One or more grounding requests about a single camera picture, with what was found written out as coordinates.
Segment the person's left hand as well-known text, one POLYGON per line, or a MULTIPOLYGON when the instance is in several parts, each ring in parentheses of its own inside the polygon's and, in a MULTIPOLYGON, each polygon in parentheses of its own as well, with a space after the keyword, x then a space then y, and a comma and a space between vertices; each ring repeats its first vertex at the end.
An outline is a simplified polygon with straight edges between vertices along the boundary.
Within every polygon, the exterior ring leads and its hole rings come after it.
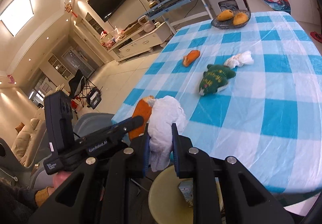
POLYGON ((53 176, 52 182, 54 189, 57 189, 68 177, 71 175, 71 172, 60 171, 53 176))

